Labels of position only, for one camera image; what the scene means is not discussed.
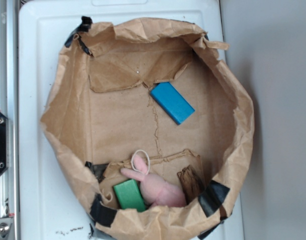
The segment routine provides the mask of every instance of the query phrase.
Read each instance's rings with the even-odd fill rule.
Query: black tape
[[[104,206],[102,204],[102,197],[98,194],[94,199],[89,214],[99,224],[110,228],[117,214],[117,210]]]
[[[81,36],[78,38],[78,43],[81,46],[82,50],[87,54],[87,55],[92,55],[91,52],[89,51],[88,47],[85,45],[85,43],[82,41]]]
[[[223,204],[229,188],[216,181],[211,181],[207,188],[198,196],[199,204],[201,205],[206,217],[211,216]]]
[[[95,226],[93,227],[92,224],[89,224],[89,226],[91,227],[91,232],[89,234],[90,236],[88,239],[91,239],[91,237],[94,237],[96,239],[116,240],[111,235],[108,235],[107,233],[101,230],[98,230],[97,228],[95,228]]]
[[[82,16],[82,23],[80,24],[80,26],[78,26],[68,37],[68,39],[65,42],[65,47],[69,48],[69,46],[71,46],[73,39],[74,39],[74,35],[79,33],[79,32],[85,32],[87,33],[88,30],[91,28],[93,21],[90,17],[88,16]]]
[[[103,181],[105,179],[105,177],[103,176],[106,168],[107,168],[108,164],[97,164],[97,165],[93,165],[91,162],[87,161],[85,163],[85,167],[88,167],[92,173],[95,175],[95,177],[98,180],[98,183],[100,183],[101,181]]]
[[[198,235],[198,239],[203,240],[205,239],[209,234],[211,234],[220,224],[223,224],[225,219],[227,219],[227,217],[221,217],[221,222],[219,224],[217,224],[216,226],[212,227],[211,229],[202,232],[200,235]]]

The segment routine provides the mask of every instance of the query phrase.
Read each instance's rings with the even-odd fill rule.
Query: white surface
[[[143,4],[109,5],[112,1],[32,1],[19,16],[19,164],[21,237],[23,240],[88,239],[90,220],[70,190],[39,119],[55,79],[57,57],[81,16],[114,24],[159,17],[189,21],[222,41],[216,0],[136,1]],[[240,201],[233,216],[209,240],[243,240]]]
[[[255,102],[246,240],[306,240],[306,0],[221,0],[230,69]]]

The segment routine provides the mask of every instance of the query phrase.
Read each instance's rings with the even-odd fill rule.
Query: white string loop
[[[137,170],[137,169],[135,168],[134,163],[133,163],[135,155],[136,155],[138,152],[140,152],[140,151],[141,151],[142,153],[144,153],[144,154],[146,155],[146,157],[147,157],[148,169],[147,169],[147,172],[144,173],[144,174],[145,174],[145,175],[148,175],[148,174],[149,174],[149,170],[150,170],[150,168],[151,168],[151,161],[150,161],[150,159],[149,159],[149,156],[148,156],[147,152],[145,152],[145,151],[142,150],[142,149],[137,150],[137,151],[133,154],[132,160],[131,160],[132,168],[133,168],[133,170],[136,171],[136,172],[139,172],[139,173],[141,172],[140,170]]]

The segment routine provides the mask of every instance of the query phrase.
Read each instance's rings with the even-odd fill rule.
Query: stuffed bunny
[[[184,207],[185,195],[176,185],[166,182],[157,174],[149,173],[149,166],[136,153],[132,158],[134,170],[122,168],[121,173],[131,179],[140,181],[140,191],[147,204],[154,206]]]

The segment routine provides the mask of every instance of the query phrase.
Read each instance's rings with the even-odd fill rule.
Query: green wooden block
[[[146,210],[144,200],[134,179],[122,182],[113,188],[122,209],[137,209],[138,212]]]

